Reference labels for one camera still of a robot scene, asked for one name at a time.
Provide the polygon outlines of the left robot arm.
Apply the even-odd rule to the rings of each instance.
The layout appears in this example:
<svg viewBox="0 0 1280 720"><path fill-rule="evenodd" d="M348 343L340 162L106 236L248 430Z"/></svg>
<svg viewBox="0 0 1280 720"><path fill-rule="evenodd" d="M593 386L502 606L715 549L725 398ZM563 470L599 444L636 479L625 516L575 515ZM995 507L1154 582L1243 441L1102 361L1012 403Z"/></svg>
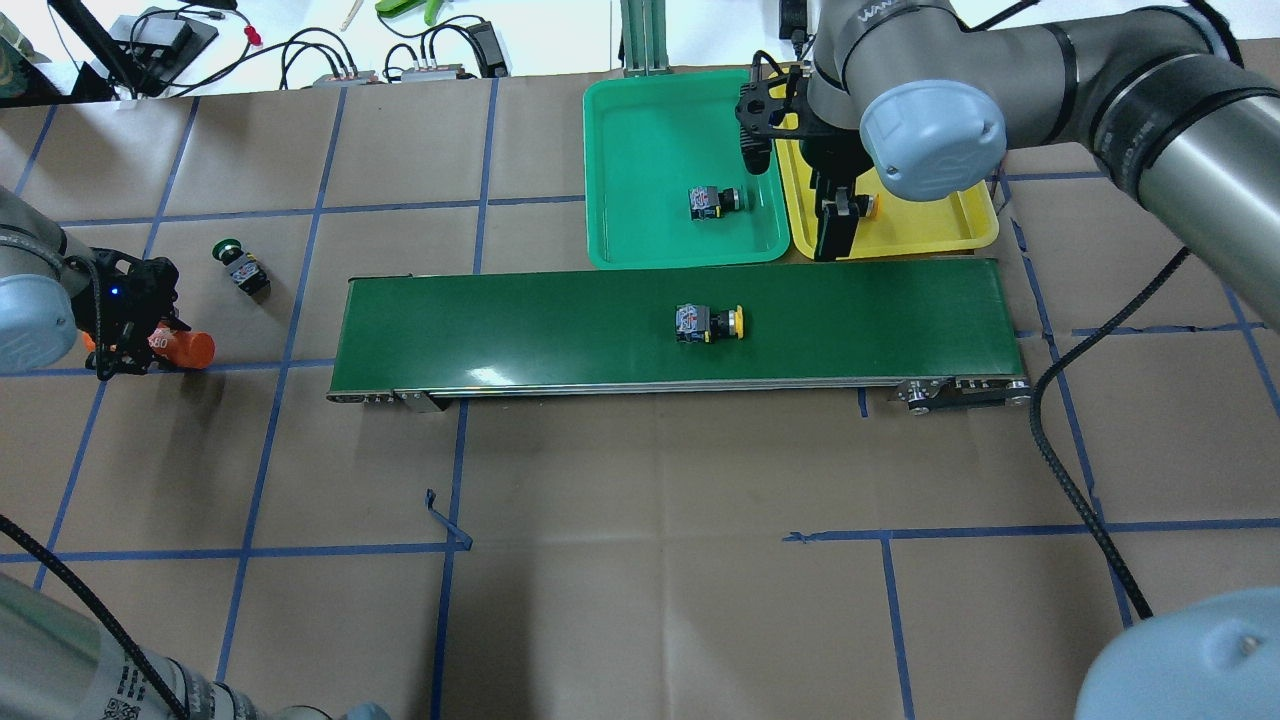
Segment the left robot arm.
<svg viewBox="0 0 1280 720"><path fill-rule="evenodd" d="M374 470L404 428L394 409L326 401L330 369L282 369L308 217L82 225L86 245L170 258L180 315L218 343L214 368L83 369L3 380L3 512L67 560L138 643L243 691L259 707L343 714L374 702L428 716L436 565L339 553L384 537L410 479Z"/></svg>

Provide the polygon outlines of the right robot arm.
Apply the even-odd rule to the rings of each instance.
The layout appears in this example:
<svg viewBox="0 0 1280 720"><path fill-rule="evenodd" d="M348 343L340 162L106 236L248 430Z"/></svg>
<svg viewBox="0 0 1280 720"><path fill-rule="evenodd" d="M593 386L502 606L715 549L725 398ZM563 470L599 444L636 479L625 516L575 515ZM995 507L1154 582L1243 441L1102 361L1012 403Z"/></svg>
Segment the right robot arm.
<svg viewBox="0 0 1280 720"><path fill-rule="evenodd" d="M815 172L818 218L844 254L856 178L876 170L909 201L986 178L1012 149L1074 142L1181 249L1115 316L1034 384L1042 459L1138 616L1091 665L1079 719L1275 719L1277 589L1236 591L1155 615L1092 502L1048 442L1048 384L1197 256L1277 327L1277 86L1244 68L1206 1L1012 29L965 24L947 1L837 1L820 14L810 68L756 53L736 117L745 167L777 138Z"/></svg>

